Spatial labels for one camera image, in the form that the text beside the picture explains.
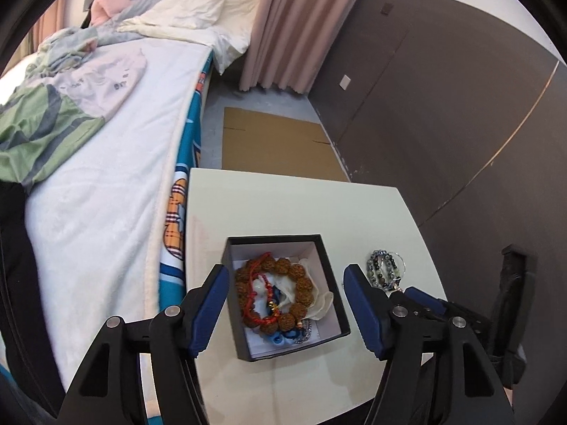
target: pink fabric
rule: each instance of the pink fabric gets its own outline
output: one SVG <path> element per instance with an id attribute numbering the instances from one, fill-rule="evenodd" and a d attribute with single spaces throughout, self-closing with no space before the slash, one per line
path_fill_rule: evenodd
<path id="1" fill-rule="evenodd" d="M 260 0 L 240 89 L 307 93 L 356 0 Z"/>
<path id="2" fill-rule="evenodd" d="M 120 14 L 132 4 L 132 0 L 95 0 L 91 6 L 91 25 L 104 24 L 112 16 Z"/>
<path id="3" fill-rule="evenodd" d="M 37 51 L 38 46 L 55 32 L 64 26 L 64 10 L 66 0 L 55 0 L 55 2 L 43 13 L 33 25 L 31 30 L 33 38 L 33 50 Z"/>

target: tabletop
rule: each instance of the tabletop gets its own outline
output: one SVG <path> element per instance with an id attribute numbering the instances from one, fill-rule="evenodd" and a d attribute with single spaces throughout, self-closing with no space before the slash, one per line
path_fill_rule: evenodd
<path id="1" fill-rule="evenodd" d="M 349 264 L 366 269 L 375 249 L 398 253 L 401 287 L 445 298 L 420 232 L 391 187 L 192 169 L 186 230 L 187 288 L 203 284 L 231 236 L 320 234 L 338 283 Z M 385 363 L 367 351 L 344 295 L 351 334 L 254 363 L 237 359 L 225 304 L 196 360 L 212 425 L 315 425 L 372 399 Z"/>

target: blue gripper pad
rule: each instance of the blue gripper pad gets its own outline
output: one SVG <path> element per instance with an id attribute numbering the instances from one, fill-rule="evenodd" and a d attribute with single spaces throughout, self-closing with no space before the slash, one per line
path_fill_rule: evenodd
<path id="1" fill-rule="evenodd" d="M 439 299 L 431 297 L 429 294 L 426 294 L 415 287 L 407 288 L 404 291 L 404 295 L 412 299 L 414 302 L 417 302 L 419 305 L 429 308 L 436 315 L 443 316 L 445 314 L 446 308 Z"/>
<path id="2" fill-rule="evenodd" d="M 382 293 L 386 304 L 389 302 L 388 297 L 380 289 L 371 287 L 358 265 L 349 265 L 345 268 L 343 279 L 345 294 L 366 348 L 377 358 L 384 359 L 389 348 L 388 344 L 384 343 L 385 335 L 389 333 L 389 315 L 387 310 L 385 314 L 383 312 L 381 314 L 380 307 L 383 305 L 376 305 L 384 304 L 383 301 L 379 301 L 382 296 L 374 294 L 378 299 L 372 301 L 372 293 Z"/>
<path id="3" fill-rule="evenodd" d="M 193 358 L 207 348 L 228 293 L 229 271 L 226 267 L 222 267 L 193 319 L 193 334 L 188 347 L 189 354 Z"/>

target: box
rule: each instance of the box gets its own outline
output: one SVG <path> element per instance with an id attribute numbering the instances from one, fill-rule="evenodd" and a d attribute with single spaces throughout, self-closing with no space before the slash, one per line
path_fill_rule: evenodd
<path id="1" fill-rule="evenodd" d="M 235 270 L 247 260 L 256 259 L 265 252 L 274 258 L 306 259 L 311 279 L 320 292 L 333 293 L 333 305 L 319 321 L 312 321 L 311 337 L 301 344 L 276 347 L 269 340 L 242 324 L 238 295 L 235 289 Z M 350 334 L 350 326 L 342 305 L 335 275 L 320 235 L 256 236 L 228 238 L 222 263 L 230 272 L 229 313 L 232 334 L 239 359 L 254 362 L 310 349 Z"/>

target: wall outlet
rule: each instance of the wall outlet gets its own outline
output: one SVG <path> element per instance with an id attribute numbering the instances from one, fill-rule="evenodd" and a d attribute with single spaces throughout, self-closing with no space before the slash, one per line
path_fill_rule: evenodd
<path id="1" fill-rule="evenodd" d="M 342 77 L 342 80 L 338 85 L 341 86 L 342 89 L 346 91 L 347 87 L 349 87 L 349 84 L 350 84 L 350 78 L 348 78 L 348 76 L 345 75 L 344 77 Z"/>

